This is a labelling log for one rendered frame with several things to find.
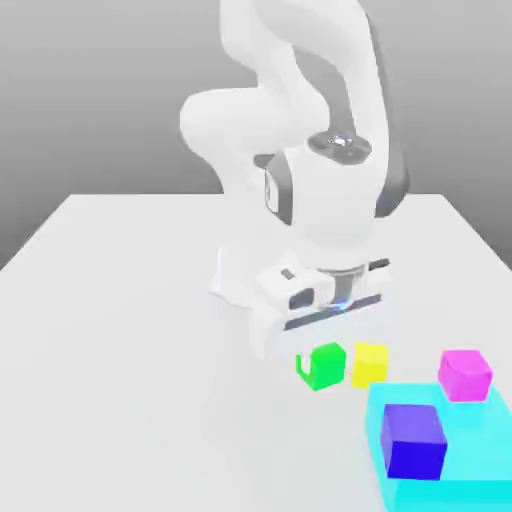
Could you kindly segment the small green cube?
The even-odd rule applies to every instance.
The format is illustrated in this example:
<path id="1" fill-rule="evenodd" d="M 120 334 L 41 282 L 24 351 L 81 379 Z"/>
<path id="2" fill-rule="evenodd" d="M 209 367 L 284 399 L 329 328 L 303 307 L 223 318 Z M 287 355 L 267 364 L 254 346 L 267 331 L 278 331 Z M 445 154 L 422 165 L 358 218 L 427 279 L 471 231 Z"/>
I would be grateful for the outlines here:
<path id="1" fill-rule="evenodd" d="M 304 375 L 299 370 L 299 355 L 296 356 L 296 372 L 313 390 L 319 391 L 344 380 L 346 351 L 336 342 L 318 346 L 312 350 L 314 373 Z"/>

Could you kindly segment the large cyan box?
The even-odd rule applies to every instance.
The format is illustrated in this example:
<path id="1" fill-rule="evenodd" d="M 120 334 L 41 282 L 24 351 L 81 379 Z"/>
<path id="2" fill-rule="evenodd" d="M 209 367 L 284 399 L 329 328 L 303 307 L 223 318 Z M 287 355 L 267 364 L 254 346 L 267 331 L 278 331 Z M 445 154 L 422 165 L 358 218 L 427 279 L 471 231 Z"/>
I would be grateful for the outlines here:
<path id="1" fill-rule="evenodd" d="M 386 404 L 432 405 L 448 441 L 438 481 L 390 479 L 380 431 Z M 374 383 L 366 435 L 385 512 L 512 512 L 512 413 L 491 387 L 481 403 L 451 403 L 439 383 Z"/>

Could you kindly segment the small blue cube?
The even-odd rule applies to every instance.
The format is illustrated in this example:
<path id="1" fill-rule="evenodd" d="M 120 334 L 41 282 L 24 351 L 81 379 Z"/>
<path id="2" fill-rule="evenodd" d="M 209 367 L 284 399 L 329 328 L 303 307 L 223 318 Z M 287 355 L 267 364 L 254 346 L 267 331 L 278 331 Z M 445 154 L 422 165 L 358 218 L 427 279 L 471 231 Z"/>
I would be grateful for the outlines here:
<path id="1" fill-rule="evenodd" d="M 440 479 L 448 442 L 435 406 L 386 404 L 380 445 L 388 478 Z"/>

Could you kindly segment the small magenta cube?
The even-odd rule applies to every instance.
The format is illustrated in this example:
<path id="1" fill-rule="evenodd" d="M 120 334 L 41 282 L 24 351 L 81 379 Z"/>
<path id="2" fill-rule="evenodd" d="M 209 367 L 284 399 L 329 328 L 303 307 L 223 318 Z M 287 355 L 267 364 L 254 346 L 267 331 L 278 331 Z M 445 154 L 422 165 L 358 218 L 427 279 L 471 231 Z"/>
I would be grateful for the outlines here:
<path id="1" fill-rule="evenodd" d="M 493 371 L 479 350 L 444 350 L 438 380 L 450 402 L 480 403 L 487 400 Z"/>

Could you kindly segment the small yellow cube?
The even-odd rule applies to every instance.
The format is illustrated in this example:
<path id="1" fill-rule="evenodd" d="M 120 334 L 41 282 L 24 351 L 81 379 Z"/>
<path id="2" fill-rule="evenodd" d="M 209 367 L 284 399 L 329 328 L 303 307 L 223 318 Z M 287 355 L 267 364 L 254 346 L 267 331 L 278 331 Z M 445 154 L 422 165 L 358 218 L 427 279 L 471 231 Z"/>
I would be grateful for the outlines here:
<path id="1" fill-rule="evenodd" d="M 352 372 L 352 386 L 368 388 L 385 382 L 388 374 L 389 350 L 386 345 L 357 342 Z"/>

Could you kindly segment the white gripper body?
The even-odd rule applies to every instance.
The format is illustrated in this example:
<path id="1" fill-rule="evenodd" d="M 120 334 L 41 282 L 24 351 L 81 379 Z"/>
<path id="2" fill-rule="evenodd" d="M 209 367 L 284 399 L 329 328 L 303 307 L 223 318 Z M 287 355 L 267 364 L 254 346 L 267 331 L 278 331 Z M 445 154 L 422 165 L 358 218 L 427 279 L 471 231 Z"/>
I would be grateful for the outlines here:
<path id="1" fill-rule="evenodd" d="M 391 322 L 392 311 L 392 297 L 387 293 L 367 295 L 344 310 L 299 313 L 282 313 L 265 299 L 256 298 L 251 305 L 251 349 L 260 359 L 278 359 L 331 342 L 369 338 Z"/>

